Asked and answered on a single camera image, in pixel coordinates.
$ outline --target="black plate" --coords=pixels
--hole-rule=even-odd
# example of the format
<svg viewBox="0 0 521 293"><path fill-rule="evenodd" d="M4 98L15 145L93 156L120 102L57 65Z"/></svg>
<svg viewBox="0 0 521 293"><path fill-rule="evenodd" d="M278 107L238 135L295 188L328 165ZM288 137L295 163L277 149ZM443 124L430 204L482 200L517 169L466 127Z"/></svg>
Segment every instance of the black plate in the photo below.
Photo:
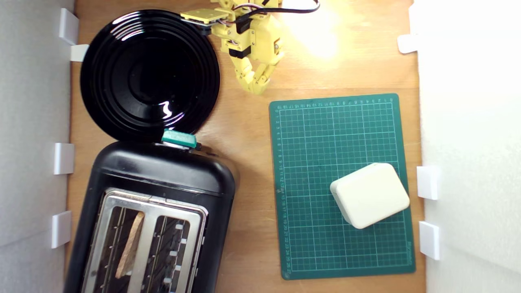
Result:
<svg viewBox="0 0 521 293"><path fill-rule="evenodd" d="M87 111L117 140L159 141L165 128L196 132L215 105L219 83L208 38L164 10L109 23L81 68Z"/></svg>

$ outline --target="green cutting mat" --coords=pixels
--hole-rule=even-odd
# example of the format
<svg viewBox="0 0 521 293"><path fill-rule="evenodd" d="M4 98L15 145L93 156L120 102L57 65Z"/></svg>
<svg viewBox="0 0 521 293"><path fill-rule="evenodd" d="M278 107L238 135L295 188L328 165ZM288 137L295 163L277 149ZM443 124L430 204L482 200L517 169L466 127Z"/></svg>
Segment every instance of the green cutting mat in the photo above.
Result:
<svg viewBox="0 0 521 293"><path fill-rule="evenodd" d="M374 162L392 164L408 191L398 96L276 101L269 110L282 277L414 272L410 208L358 230L329 191Z"/></svg>

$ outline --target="white bracket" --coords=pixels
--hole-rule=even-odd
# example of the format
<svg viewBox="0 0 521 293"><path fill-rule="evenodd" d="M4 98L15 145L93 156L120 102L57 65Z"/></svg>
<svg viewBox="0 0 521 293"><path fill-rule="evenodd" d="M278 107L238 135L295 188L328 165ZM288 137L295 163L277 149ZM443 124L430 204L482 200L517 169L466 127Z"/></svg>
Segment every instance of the white bracket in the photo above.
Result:
<svg viewBox="0 0 521 293"><path fill-rule="evenodd" d="M420 251L434 260L440 260L440 228L425 221L420 221L419 226Z"/></svg>
<svg viewBox="0 0 521 293"><path fill-rule="evenodd" d="M419 4L413 3L409 7L409 22L411 33L403 34L398 36L398 50L402 54L411 53L418 50L419 46L419 23L421 21L419 17Z"/></svg>
<svg viewBox="0 0 521 293"><path fill-rule="evenodd" d="M65 8L61 9L60 12L60 28L58 36L71 45L70 47L70 60L73 62L83 62L85 53L89 48L89 45L82 44L78 45L78 34L79 34L80 20Z"/></svg>
<svg viewBox="0 0 521 293"><path fill-rule="evenodd" d="M438 200L440 187L440 170L434 166L416 167L418 196L424 199Z"/></svg>
<svg viewBox="0 0 521 293"><path fill-rule="evenodd" d="M60 12L60 30L59 37L66 41L69 45L78 43L78 29L80 20L65 8Z"/></svg>
<svg viewBox="0 0 521 293"><path fill-rule="evenodd" d="M58 248L70 241L72 229L72 212L65 211L53 216L51 232L51 248Z"/></svg>
<svg viewBox="0 0 521 293"><path fill-rule="evenodd" d="M87 53L88 49L89 45L87 44L71 46L70 60L73 62L83 62L83 59L85 58L85 54Z"/></svg>
<svg viewBox="0 0 521 293"><path fill-rule="evenodd" d="M54 175L71 174L74 172L74 144L54 144Z"/></svg>

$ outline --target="wooden surface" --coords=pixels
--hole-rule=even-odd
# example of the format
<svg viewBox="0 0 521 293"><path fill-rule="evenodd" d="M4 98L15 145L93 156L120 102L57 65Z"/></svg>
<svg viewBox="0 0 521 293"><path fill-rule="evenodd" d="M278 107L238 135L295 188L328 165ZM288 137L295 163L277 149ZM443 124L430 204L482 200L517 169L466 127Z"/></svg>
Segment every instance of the wooden surface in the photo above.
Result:
<svg viewBox="0 0 521 293"><path fill-rule="evenodd" d="M282 60L262 96L240 90L232 64L218 53L221 90L218 103L198 140L234 160L241 173L217 292L424 292L425 258L419 253L418 221L423 202L416 195L420 164L416 54L401 55L396 37L408 33L412 0L327 0L312 15L277 15L284 27ZM122 14L143 8L183 11L214 7L206 0L77 0L80 43ZM80 64L72 65L71 141L76 169L69 180L68 209L73 233L91 166L114 140L87 114L80 94ZM400 96L405 156L411 192L417 271L414 274L285 281L280 276L271 164L268 104L306 99L395 92Z"/></svg>

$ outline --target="yellow robotic arm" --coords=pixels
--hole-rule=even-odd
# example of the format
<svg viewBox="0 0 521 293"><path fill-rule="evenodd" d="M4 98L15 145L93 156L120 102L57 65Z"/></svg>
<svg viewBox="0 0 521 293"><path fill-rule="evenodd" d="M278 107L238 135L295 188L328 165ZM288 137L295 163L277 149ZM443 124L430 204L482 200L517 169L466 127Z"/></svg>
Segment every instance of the yellow robotic arm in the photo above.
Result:
<svg viewBox="0 0 521 293"><path fill-rule="evenodd" d="M269 77L284 57L280 23L268 12L308 13L309 10L279 8L282 0L211 0L221 7L181 13L185 21L196 24L205 34L221 38L221 51L228 53L242 88L262 94ZM259 63L254 71L251 60Z"/></svg>

